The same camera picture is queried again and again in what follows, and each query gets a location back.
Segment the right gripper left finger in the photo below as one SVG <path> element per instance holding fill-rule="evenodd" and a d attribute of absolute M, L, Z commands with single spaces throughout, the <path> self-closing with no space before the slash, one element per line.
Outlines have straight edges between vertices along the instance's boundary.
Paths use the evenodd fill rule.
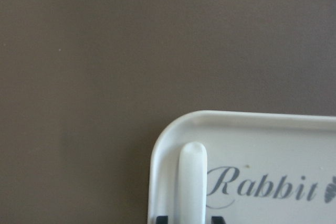
<path fill-rule="evenodd" d="M 168 224 L 168 216 L 157 216 L 155 224 Z"/>

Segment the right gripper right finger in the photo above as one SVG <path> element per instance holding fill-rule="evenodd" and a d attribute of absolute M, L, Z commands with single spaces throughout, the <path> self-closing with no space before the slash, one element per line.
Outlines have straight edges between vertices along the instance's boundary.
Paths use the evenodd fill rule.
<path fill-rule="evenodd" d="M 211 224 L 225 224 L 225 220 L 223 216 L 212 216 Z"/>

